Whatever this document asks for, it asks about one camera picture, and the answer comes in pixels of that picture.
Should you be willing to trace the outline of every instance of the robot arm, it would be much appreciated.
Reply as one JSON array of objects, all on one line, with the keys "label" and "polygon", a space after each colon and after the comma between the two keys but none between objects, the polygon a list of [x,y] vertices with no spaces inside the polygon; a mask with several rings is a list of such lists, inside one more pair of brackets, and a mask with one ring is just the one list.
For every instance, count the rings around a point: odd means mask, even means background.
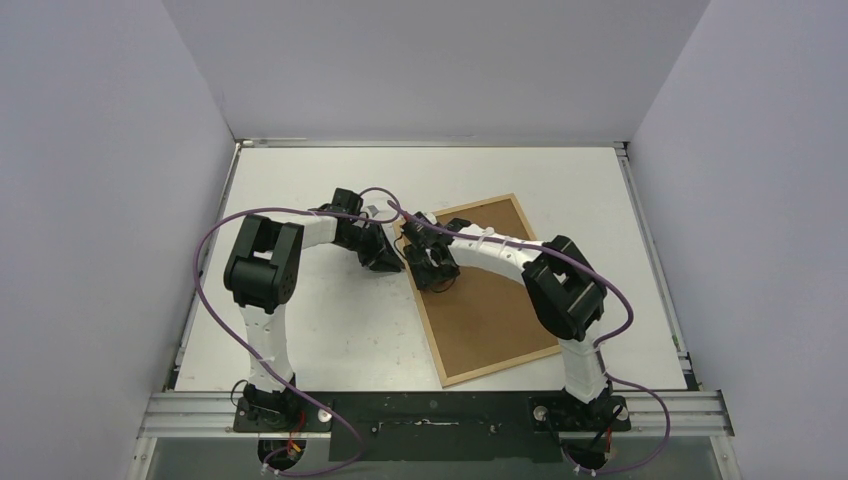
[{"label": "robot arm", "polygon": [[[333,243],[355,251],[362,266],[370,270],[400,272],[403,269],[379,225],[358,225],[355,220],[317,213],[359,216],[361,209],[359,195],[336,189],[332,203],[316,209],[314,216],[299,216],[297,223],[274,222],[258,215],[249,215],[242,222],[224,271],[224,286],[233,292],[233,299],[241,309],[248,343],[289,382],[294,378],[294,370],[286,348],[285,310],[297,283],[303,249]],[[267,252],[271,252],[270,258],[263,255]],[[285,391],[253,357],[248,382],[251,395],[259,397]]]},{"label": "robot arm", "polygon": [[[419,212],[416,217],[441,226],[431,215]],[[606,288],[557,258],[506,244],[544,245],[588,266],[574,242],[563,236],[546,243],[513,239],[458,218],[444,228],[460,236],[451,237],[414,221],[402,228],[409,240],[404,255],[416,287],[426,290],[453,281],[459,276],[459,267],[477,267],[524,285],[539,321],[559,339],[565,390],[583,403],[597,398],[607,387],[607,379],[595,355],[595,336],[589,327],[603,314]],[[463,235],[481,239],[468,240]],[[484,242],[482,237],[493,241]]]}]

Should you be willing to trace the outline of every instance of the gray wall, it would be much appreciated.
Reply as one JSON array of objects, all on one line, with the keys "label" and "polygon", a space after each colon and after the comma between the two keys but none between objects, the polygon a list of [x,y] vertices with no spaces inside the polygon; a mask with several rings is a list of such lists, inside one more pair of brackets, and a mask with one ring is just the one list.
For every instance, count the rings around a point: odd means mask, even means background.
[{"label": "gray wall", "polygon": [[126,474],[233,143],[158,0],[0,6],[0,478]]},{"label": "gray wall", "polygon": [[848,3],[713,0],[630,153],[749,479],[848,478]]},{"label": "gray wall", "polygon": [[164,0],[236,137],[626,140],[708,0]]}]

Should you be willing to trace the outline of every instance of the screw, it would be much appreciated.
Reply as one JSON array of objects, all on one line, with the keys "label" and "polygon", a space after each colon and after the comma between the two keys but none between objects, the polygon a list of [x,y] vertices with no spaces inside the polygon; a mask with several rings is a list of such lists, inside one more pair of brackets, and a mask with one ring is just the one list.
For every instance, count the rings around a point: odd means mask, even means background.
[{"label": "screw", "polygon": [[544,422],[546,418],[548,418],[548,409],[543,405],[539,405],[538,407],[533,409],[533,418],[536,419],[537,422]]},{"label": "screw", "polygon": [[329,412],[327,412],[326,410],[324,410],[323,408],[322,408],[321,410],[318,410],[318,421],[319,421],[319,422],[321,422],[321,423],[327,423],[327,422],[329,422],[329,421],[330,421],[330,419],[332,419],[332,418],[333,418],[333,416],[332,416],[332,415],[330,415],[330,413],[329,413]]}]

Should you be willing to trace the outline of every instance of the wire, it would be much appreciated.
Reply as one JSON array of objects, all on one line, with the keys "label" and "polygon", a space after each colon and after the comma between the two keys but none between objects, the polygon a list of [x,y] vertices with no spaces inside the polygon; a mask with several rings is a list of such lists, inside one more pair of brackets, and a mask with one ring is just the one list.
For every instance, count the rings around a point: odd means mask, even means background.
[{"label": "wire", "polygon": [[[381,189],[379,187],[366,189],[363,193],[369,192],[369,191],[382,191],[382,192],[388,194],[393,200],[397,200],[397,197],[395,197],[394,194],[392,194],[391,192],[389,192],[385,189]],[[221,228],[221,226],[226,225],[227,223],[229,223],[229,222],[231,222],[231,221],[233,221],[237,218],[242,218],[242,217],[245,217],[247,215],[252,215],[252,214],[257,214],[257,213],[272,213],[272,212],[289,213],[289,214],[294,214],[294,215],[318,215],[318,216],[344,218],[344,219],[348,219],[348,220],[362,220],[362,221],[365,221],[365,222],[380,223],[380,224],[394,222],[395,220],[397,220],[400,217],[400,214],[395,214],[395,216],[393,216],[390,219],[380,220],[380,219],[376,219],[376,218],[362,218],[362,217],[356,216],[356,215],[348,215],[348,214],[345,214],[345,213],[336,213],[336,212],[305,211],[305,210],[295,210],[295,209],[283,208],[283,207],[254,208],[254,209],[244,210],[244,211],[241,211],[241,212],[238,212],[238,213],[234,213],[234,214],[229,215],[225,218],[222,218],[221,220],[216,222],[206,232],[206,234],[203,235],[203,237],[200,239],[200,242],[198,242],[197,247],[195,248],[194,262],[192,264],[192,273],[193,273],[193,277],[194,277],[194,289],[197,291],[197,298],[200,299],[200,302],[203,304],[203,306],[209,312],[209,315],[212,317],[212,319],[215,321],[215,323],[217,323],[218,326],[220,326],[224,330],[224,332],[227,333],[227,335],[232,337],[233,340],[235,340],[239,345],[241,345],[242,348],[247,350],[247,352],[250,353],[250,355],[253,356],[253,358],[255,358],[259,362],[259,364],[262,366],[262,368],[264,368],[265,371],[267,371],[269,375],[271,375],[275,380],[280,382],[280,384],[282,384],[284,387],[288,388],[289,390],[291,390],[296,395],[303,398],[304,400],[306,400],[310,404],[314,405],[317,408],[323,409],[324,411],[326,411],[327,413],[332,415],[333,418],[335,418],[339,423],[342,424],[342,426],[344,426],[346,429],[348,429],[351,432],[351,434],[353,434],[356,442],[359,444],[359,447],[360,447],[359,452],[357,452],[356,455],[352,456],[351,458],[349,458],[349,459],[347,459],[347,460],[345,460],[341,463],[331,465],[331,466],[325,467],[325,468],[320,468],[318,470],[314,470],[314,471],[311,471],[311,472],[296,472],[296,473],[295,472],[280,472],[280,475],[288,476],[288,477],[311,477],[311,476],[315,476],[315,475],[322,475],[324,473],[336,471],[340,468],[344,468],[344,467],[356,462],[357,460],[359,460],[359,458],[365,452],[365,442],[362,439],[362,436],[359,434],[359,432],[356,431],[355,428],[353,428],[353,425],[351,425],[350,422],[348,422],[347,420],[344,419],[344,417],[340,416],[338,413],[334,412],[330,407],[323,405],[318,400],[315,400],[314,398],[312,398],[307,393],[299,390],[297,387],[295,387],[291,383],[287,382],[286,379],[284,379],[276,371],[274,371],[274,369],[271,367],[271,365],[268,364],[262,358],[262,355],[260,355],[259,352],[256,351],[255,348],[250,346],[250,344],[248,344],[235,331],[233,331],[233,329],[230,328],[226,324],[226,322],[224,322],[224,319],[221,318],[221,316],[218,314],[218,312],[215,311],[215,309],[212,307],[212,304],[209,303],[209,299],[206,297],[206,292],[203,290],[203,282],[201,281],[201,277],[200,277],[200,256],[201,256],[201,253],[203,252],[203,247],[206,245],[206,242],[209,240],[209,237],[211,237],[212,234],[215,233],[215,231],[217,231],[219,228]],[[268,461],[271,458],[274,457],[274,455],[281,453],[281,451],[283,451],[283,450],[284,449],[278,449],[278,450],[275,450],[275,451],[271,452],[270,454],[268,454],[265,457],[264,463],[267,464]]]},{"label": "wire", "polygon": [[400,249],[397,247],[397,242],[399,242],[401,238],[403,238],[403,234],[401,234],[398,238],[395,239],[394,242],[392,242],[392,246],[395,247],[395,251],[398,255],[400,255],[400,258],[404,259],[406,263],[409,263],[409,260],[406,259],[406,255],[404,255],[403,252],[401,252]]},{"label": "wire", "polygon": [[303,410],[301,410],[300,411],[300,421],[298,421],[297,426],[294,427],[291,432],[289,432],[289,441],[286,444],[286,453],[288,453],[289,455],[291,455],[291,449],[292,449],[292,446],[294,445],[294,435],[296,433],[298,433],[301,428],[303,428],[303,425],[305,423],[306,423],[306,414],[304,414]]},{"label": "wire", "polygon": [[[597,473],[598,474],[613,474],[613,473],[627,472],[627,471],[639,468],[639,467],[647,464],[648,462],[653,460],[657,455],[659,455],[660,452],[662,452],[662,450],[665,448],[666,444],[668,443],[668,440],[669,440],[669,437],[670,437],[670,434],[671,434],[671,416],[669,414],[668,407],[666,406],[665,402],[653,390],[650,390],[647,387],[643,387],[642,385],[639,385],[639,384],[636,384],[636,383],[633,383],[633,382],[629,382],[629,381],[626,381],[626,380],[616,378],[613,375],[611,375],[609,372],[607,372],[607,369],[606,369],[605,364],[604,364],[603,355],[601,354],[601,350],[599,348],[601,343],[620,335],[625,330],[630,328],[630,326],[633,324],[633,307],[630,305],[630,302],[628,302],[627,299],[624,297],[624,294],[621,293],[621,291],[618,288],[616,288],[615,285],[610,283],[609,280],[607,280],[606,278],[604,278],[603,276],[601,276],[600,274],[598,274],[597,272],[595,272],[591,268],[581,264],[580,262],[574,260],[573,258],[568,257],[566,255],[563,255],[562,253],[557,252],[556,250],[552,250],[550,248],[547,248],[547,247],[544,247],[544,246],[541,246],[541,245],[534,245],[534,244],[528,244],[528,243],[521,244],[521,243],[513,242],[513,241],[503,241],[502,239],[495,239],[495,238],[492,238],[492,237],[479,237],[479,236],[476,236],[476,235],[468,235],[468,234],[463,234],[463,233],[459,233],[459,232],[452,232],[452,231],[447,230],[445,228],[433,225],[429,222],[424,222],[421,219],[418,219],[418,218],[412,216],[409,212],[403,210],[403,208],[400,206],[400,201],[398,200],[398,198],[392,192],[386,190],[385,188],[369,187],[369,188],[366,188],[365,190],[363,190],[362,192],[360,192],[359,195],[362,196],[365,193],[375,192],[375,191],[385,193],[386,195],[388,195],[391,198],[391,200],[388,201],[388,205],[389,205],[389,207],[391,207],[396,212],[396,214],[392,218],[380,220],[380,219],[376,219],[376,218],[362,218],[361,216],[348,215],[348,214],[345,214],[345,213],[325,212],[325,211],[305,211],[305,210],[296,210],[296,209],[292,209],[292,208],[283,208],[283,207],[254,208],[254,209],[244,210],[244,211],[241,211],[241,212],[234,213],[232,215],[224,217],[221,220],[215,222],[215,224],[212,225],[212,227],[203,235],[203,237],[198,242],[197,247],[195,248],[194,261],[192,263],[194,288],[195,288],[195,291],[197,292],[198,299],[200,299],[200,302],[203,304],[203,306],[209,312],[209,315],[212,317],[212,319],[215,321],[215,323],[217,323],[218,326],[221,327],[221,329],[223,329],[225,333],[227,333],[227,335],[229,335],[233,340],[235,340],[239,345],[241,345],[242,348],[247,350],[247,352],[250,353],[250,355],[253,356],[259,362],[259,364],[262,366],[262,368],[264,368],[265,371],[267,371],[268,374],[271,375],[271,377],[273,377],[275,380],[277,380],[284,387],[290,389],[292,392],[294,392],[299,397],[306,400],[308,403],[312,404],[313,406],[315,406],[317,408],[323,409],[324,411],[329,413],[331,416],[333,416],[333,418],[335,418],[339,423],[342,424],[342,426],[344,426],[347,430],[349,430],[351,432],[351,434],[354,436],[354,439],[359,444],[359,448],[360,448],[359,451],[354,456],[350,457],[347,460],[344,460],[341,463],[331,465],[331,466],[325,467],[325,468],[320,468],[318,470],[313,470],[313,471],[310,471],[310,472],[285,472],[285,471],[281,471],[281,472],[276,472],[276,473],[278,473],[279,475],[282,475],[282,476],[287,476],[287,477],[312,477],[312,476],[322,475],[322,474],[329,473],[329,472],[334,472],[336,470],[344,468],[344,467],[356,462],[357,460],[359,460],[362,457],[362,454],[365,452],[365,442],[362,439],[362,436],[359,434],[359,432],[356,431],[356,429],[353,427],[353,425],[350,424],[350,422],[345,420],[342,416],[340,416],[338,413],[333,411],[330,407],[323,405],[318,400],[312,398],[309,394],[299,390],[297,387],[295,387],[291,383],[287,382],[282,376],[280,376],[276,371],[274,371],[274,369],[271,367],[271,365],[268,364],[262,358],[262,355],[255,348],[250,346],[250,344],[248,344],[232,328],[230,328],[226,324],[226,322],[224,322],[224,319],[221,318],[221,316],[212,307],[212,304],[209,303],[209,299],[206,297],[206,293],[203,290],[203,282],[202,282],[201,276],[200,276],[200,256],[201,256],[201,253],[203,252],[203,247],[206,245],[206,242],[209,240],[209,238],[212,236],[212,234],[214,234],[215,231],[217,231],[223,225],[225,225],[225,224],[227,224],[227,223],[229,223],[229,222],[231,222],[231,221],[233,221],[237,218],[242,218],[242,217],[245,217],[247,215],[258,214],[258,213],[274,213],[274,212],[276,212],[276,213],[288,213],[288,214],[293,214],[293,215],[327,216],[327,217],[335,217],[335,218],[344,218],[344,219],[348,219],[348,220],[357,220],[357,221],[361,220],[361,221],[364,221],[364,222],[378,223],[378,224],[392,223],[395,220],[397,220],[398,218],[400,218],[401,216],[403,216],[404,219],[407,220],[407,221],[416,222],[416,223],[424,226],[425,228],[429,228],[430,230],[434,230],[436,232],[440,232],[440,233],[443,233],[443,234],[446,234],[446,235],[449,235],[449,236],[452,236],[452,237],[461,238],[461,239],[465,239],[465,240],[473,240],[473,241],[481,240],[481,241],[484,241],[484,242],[503,243],[503,244],[505,244],[507,246],[511,246],[511,247],[526,248],[526,249],[530,249],[530,250],[538,250],[538,251],[546,253],[548,255],[552,255],[552,256],[570,264],[571,266],[573,266],[578,271],[585,273],[586,275],[590,276],[591,278],[593,278],[598,283],[601,283],[602,285],[606,286],[609,291],[611,291],[616,297],[618,297],[618,299],[621,301],[622,305],[624,306],[624,309],[627,311],[627,320],[624,322],[624,324],[622,324],[620,327],[613,330],[612,332],[598,337],[595,340],[595,342],[593,343],[593,346],[596,349],[596,355],[598,357],[598,362],[600,363],[601,370],[604,372],[604,375],[606,375],[606,377],[608,379],[610,379],[611,381],[618,383],[618,384],[621,384],[621,385],[631,387],[631,388],[635,388],[635,389],[640,390],[640,391],[643,391],[643,392],[647,393],[648,395],[652,396],[654,399],[656,399],[657,402],[660,404],[660,407],[662,407],[663,414],[665,416],[665,422],[666,422],[665,433],[663,435],[662,441],[654,449],[654,451],[651,452],[651,454],[649,454],[647,457],[645,457],[644,459],[642,459],[639,462],[636,462],[633,465],[629,465],[629,466],[626,466],[626,467],[613,468],[613,469],[605,469],[605,470],[602,470],[602,471],[597,472]],[[263,460],[263,463],[265,465],[267,465],[268,461],[271,458],[273,458],[275,455],[277,455],[279,453],[282,453],[285,450],[286,450],[286,448],[283,447],[283,448],[272,451],[271,453],[269,453],[265,457],[265,459]],[[573,462],[571,457],[569,457],[567,454],[566,454],[566,458],[568,458],[570,461]],[[591,473],[591,471],[589,471],[589,470],[587,470],[583,467],[579,467],[579,468],[583,472]]]},{"label": "wire", "polygon": [[[619,301],[621,301],[621,304],[624,306],[624,310],[627,311],[627,319],[624,321],[624,323],[621,326],[619,326],[615,330],[613,330],[613,331],[611,331],[611,332],[609,332],[605,335],[601,335],[600,337],[595,339],[595,341],[592,343],[592,346],[595,347],[595,355],[598,357],[598,363],[600,364],[601,371],[604,372],[604,375],[612,382],[615,382],[615,383],[618,383],[620,385],[624,385],[624,386],[627,386],[627,387],[630,387],[630,388],[634,388],[636,390],[645,392],[648,395],[652,396],[657,401],[657,403],[660,404],[660,407],[662,408],[663,416],[665,417],[665,431],[663,433],[663,438],[660,441],[660,443],[656,446],[656,448],[654,448],[654,450],[650,454],[648,454],[648,456],[646,456],[642,460],[640,460],[640,461],[638,461],[638,462],[636,462],[632,465],[627,465],[627,466],[624,466],[624,467],[604,469],[604,470],[594,472],[594,473],[598,474],[598,475],[609,475],[609,474],[615,474],[615,473],[629,472],[631,470],[642,467],[643,465],[649,463],[651,460],[656,458],[656,456],[659,455],[660,452],[662,452],[665,449],[666,445],[668,445],[668,441],[669,441],[669,438],[671,436],[671,414],[668,411],[668,406],[665,404],[663,399],[659,395],[657,395],[657,393],[654,392],[653,390],[651,390],[647,387],[643,387],[642,385],[639,385],[637,383],[629,382],[627,380],[622,380],[622,379],[617,378],[617,377],[613,376],[612,374],[610,374],[609,371],[606,368],[605,363],[604,363],[603,354],[601,353],[601,349],[600,349],[601,343],[603,343],[603,342],[605,342],[605,341],[607,341],[611,338],[615,338],[618,335],[621,335],[622,333],[624,333],[625,330],[627,330],[628,328],[630,328],[631,325],[633,325],[633,318],[634,318],[633,306],[630,305],[630,302],[627,301],[627,298],[625,298],[624,294],[621,293],[621,290],[619,290],[615,285],[613,285],[609,280],[604,278],[601,274],[597,273],[596,271],[592,270],[591,268],[587,267],[586,265],[583,265],[582,263],[578,262],[577,260],[574,260],[573,258],[571,258],[567,255],[564,255],[561,252],[558,252],[558,251],[553,250],[551,248],[545,247],[543,245],[534,245],[534,244],[530,244],[530,243],[518,243],[518,242],[511,241],[511,240],[504,241],[503,239],[500,239],[500,238],[480,237],[478,235],[469,235],[467,233],[452,232],[452,231],[450,231],[446,228],[442,228],[442,227],[433,225],[430,222],[425,222],[425,221],[411,215],[409,212],[407,212],[403,208],[401,208],[400,204],[394,201],[394,198],[392,199],[392,201],[390,201],[388,203],[389,203],[389,207],[394,209],[399,215],[403,216],[403,218],[406,221],[413,221],[413,222],[415,222],[415,223],[417,223],[417,224],[419,224],[419,225],[421,225],[425,228],[429,228],[430,230],[433,230],[435,232],[443,233],[445,235],[450,235],[452,237],[461,238],[461,239],[464,239],[464,240],[472,240],[472,241],[480,240],[480,241],[483,241],[483,242],[492,242],[492,243],[499,243],[499,244],[502,243],[502,244],[505,244],[505,245],[510,246],[510,247],[525,248],[525,249],[528,249],[528,250],[537,250],[537,251],[540,251],[542,253],[546,253],[548,255],[551,255],[553,257],[556,257],[556,258],[568,263],[569,265],[571,265],[572,267],[577,269],[577,271],[590,276],[593,280],[604,285],[609,291],[611,291],[619,299]],[[571,459],[571,457],[569,457],[567,454],[566,454],[566,458],[568,458],[570,461],[574,462]],[[588,469],[585,469],[583,467],[579,467],[579,468],[580,468],[580,471],[583,471],[585,473],[590,473],[590,474],[593,473],[592,470],[588,470]]]},{"label": "wire", "polygon": [[237,403],[233,400],[233,395],[235,395],[235,393],[236,393],[236,389],[237,389],[237,388],[238,388],[238,386],[239,386],[239,385],[241,385],[242,383],[247,383],[247,380],[245,380],[245,379],[241,379],[241,380],[239,380],[238,382],[236,382],[236,384],[235,384],[235,385],[233,385],[233,389],[232,389],[232,390],[230,390],[230,403],[232,403],[235,407],[238,407],[238,404],[237,404]]},{"label": "wire", "polygon": [[450,283],[448,283],[448,286],[447,286],[447,287],[442,288],[442,289],[440,289],[440,290],[436,290],[436,289],[434,289],[432,286],[430,286],[430,291],[431,291],[431,292],[433,292],[433,293],[445,293],[445,292],[447,292],[448,290],[450,290],[450,289],[451,289],[451,287],[453,286],[453,284],[454,284],[454,283],[456,283],[456,277],[453,277],[453,278],[451,278],[451,279],[450,279],[450,280],[448,280],[448,281],[449,281]]}]

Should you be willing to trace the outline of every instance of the cork board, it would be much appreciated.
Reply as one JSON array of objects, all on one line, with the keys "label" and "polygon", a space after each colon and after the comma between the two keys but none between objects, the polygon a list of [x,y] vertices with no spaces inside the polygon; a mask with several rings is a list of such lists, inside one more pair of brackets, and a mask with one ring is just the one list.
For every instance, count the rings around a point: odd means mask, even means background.
[{"label": "cork board", "polygon": [[[513,194],[433,214],[442,224],[459,217],[500,234],[536,240]],[[400,236],[400,223],[394,228]],[[556,338],[536,318],[524,285],[462,267],[450,289],[433,293],[415,288],[409,268],[407,276],[443,387],[559,352]]]}]

